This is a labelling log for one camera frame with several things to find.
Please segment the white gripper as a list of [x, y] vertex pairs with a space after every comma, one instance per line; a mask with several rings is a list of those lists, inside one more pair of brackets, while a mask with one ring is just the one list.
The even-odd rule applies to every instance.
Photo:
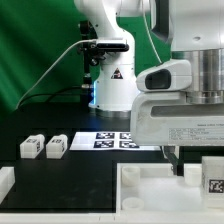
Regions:
[[140, 93], [132, 105], [130, 132], [139, 146], [165, 146], [173, 174], [183, 176], [175, 146], [224, 146], [224, 104], [187, 104], [181, 92]]

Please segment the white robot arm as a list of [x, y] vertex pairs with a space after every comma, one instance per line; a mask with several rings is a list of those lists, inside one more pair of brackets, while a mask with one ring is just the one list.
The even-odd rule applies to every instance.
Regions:
[[[130, 117], [140, 146], [224, 146], [224, 0], [74, 0], [90, 21], [88, 41], [100, 66], [90, 104], [98, 114]], [[134, 72], [135, 41], [120, 17], [151, 17], [152, 32], [171, 45], [167, 62]]]

